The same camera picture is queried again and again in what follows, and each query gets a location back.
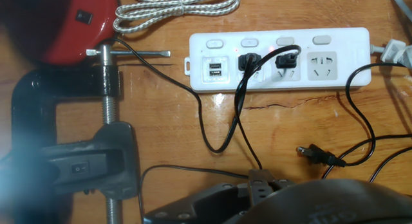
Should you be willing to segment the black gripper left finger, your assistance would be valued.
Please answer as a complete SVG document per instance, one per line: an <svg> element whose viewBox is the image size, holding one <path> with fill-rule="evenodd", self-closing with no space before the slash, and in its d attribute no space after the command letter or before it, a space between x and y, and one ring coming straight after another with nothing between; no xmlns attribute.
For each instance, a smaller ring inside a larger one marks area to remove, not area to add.
<svg viewBox="0 0 412 224"><path fill-rule="evenodd" d="M144 214L143 223L237 223L276 191L275 183L268 170L252 169L246 183L219 183Z"/></svg>

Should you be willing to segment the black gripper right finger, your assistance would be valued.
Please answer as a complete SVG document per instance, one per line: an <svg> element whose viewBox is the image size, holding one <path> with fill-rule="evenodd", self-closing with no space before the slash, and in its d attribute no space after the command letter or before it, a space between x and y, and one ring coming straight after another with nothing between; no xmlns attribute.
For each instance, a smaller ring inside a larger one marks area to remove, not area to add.
<svg viewBox="0 0 412 224"><path fill-rule="evenodd" d="M287 187L293 186L295 183L287 179L275 179L273 180L274 191L285 189Z"/></svg>

